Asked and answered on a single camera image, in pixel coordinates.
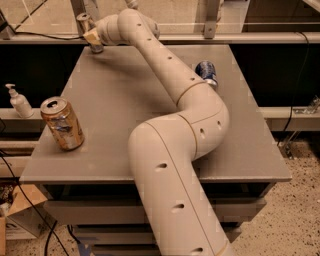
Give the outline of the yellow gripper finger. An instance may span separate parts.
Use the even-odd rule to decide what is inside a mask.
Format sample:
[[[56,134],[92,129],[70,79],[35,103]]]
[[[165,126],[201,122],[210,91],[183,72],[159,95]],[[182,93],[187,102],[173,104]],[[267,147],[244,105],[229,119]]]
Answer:
[[[98,35],[97,29],[93,28],[83,34],[85,40],[92,45],[101,45],[101,39]]]

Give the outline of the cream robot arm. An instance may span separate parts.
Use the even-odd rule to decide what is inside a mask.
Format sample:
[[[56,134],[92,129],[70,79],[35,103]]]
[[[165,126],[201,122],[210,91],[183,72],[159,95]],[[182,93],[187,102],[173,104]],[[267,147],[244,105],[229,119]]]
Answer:
[[[178,111],[138,125],[128,141],[129,163],[162,256],[235,256],[192,162],[224,139],[229,112],[220,96],[158,41],[154,21],[125,9],[91,25],[93,44],[134,46]]]

